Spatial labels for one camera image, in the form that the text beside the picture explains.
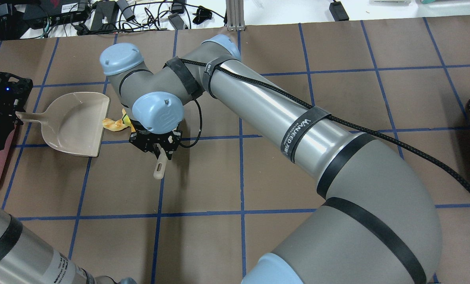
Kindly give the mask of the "black dustpan-side gripper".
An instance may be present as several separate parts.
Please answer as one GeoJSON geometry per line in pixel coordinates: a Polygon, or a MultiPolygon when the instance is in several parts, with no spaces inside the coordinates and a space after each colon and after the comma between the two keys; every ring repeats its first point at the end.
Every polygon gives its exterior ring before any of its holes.
{"type": "Polygon", "coordinates": [[[25,104],[33,88],[33,80],[0,72],[0,151],[16,125],[22,125],[17,112],[25,112],[25,104]]]}

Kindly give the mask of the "black brush-side gripper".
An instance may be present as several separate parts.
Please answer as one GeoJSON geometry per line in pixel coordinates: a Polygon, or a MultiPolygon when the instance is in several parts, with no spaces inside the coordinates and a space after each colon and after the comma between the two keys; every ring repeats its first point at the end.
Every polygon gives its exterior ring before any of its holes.
{"type": "Polygon", "coordinates": [[[165,154],[168,160],[172,159],[182,140],[182,131],[174,129],[168,133],[155,134],[141,125],[132,124],[129,142],[143,152],[153,153],[156,158],[165,154]]]}

